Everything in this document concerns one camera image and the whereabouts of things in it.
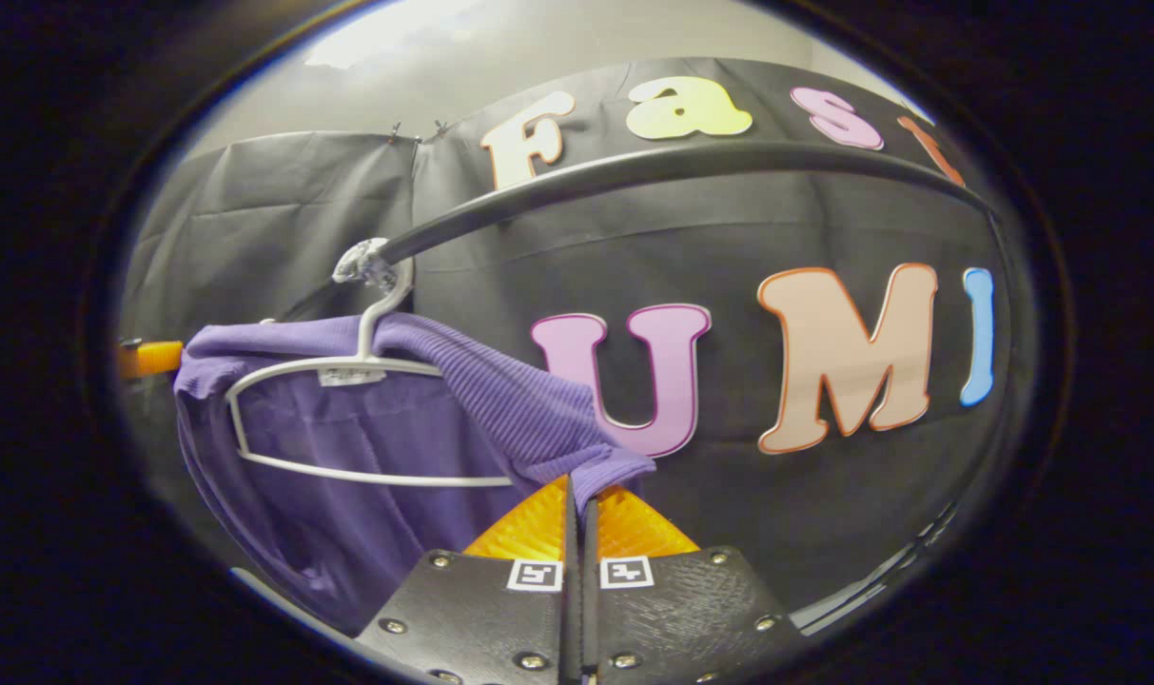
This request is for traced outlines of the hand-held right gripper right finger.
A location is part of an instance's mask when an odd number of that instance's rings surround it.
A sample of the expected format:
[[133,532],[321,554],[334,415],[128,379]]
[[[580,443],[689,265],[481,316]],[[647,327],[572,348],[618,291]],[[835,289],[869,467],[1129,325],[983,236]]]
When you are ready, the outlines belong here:
[[590,684],[747,684],[805,637],[739,549],[694,545],[624,487],[580,517],[580,672]]

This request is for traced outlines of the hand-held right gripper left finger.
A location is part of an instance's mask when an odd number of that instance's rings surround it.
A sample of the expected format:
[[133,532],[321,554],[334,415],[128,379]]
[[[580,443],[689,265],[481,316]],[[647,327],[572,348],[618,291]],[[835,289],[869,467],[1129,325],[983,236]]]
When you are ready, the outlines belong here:
[[358,642],[447,684],[576,684],[577,539],[559,477],[466,550],[424,554]]

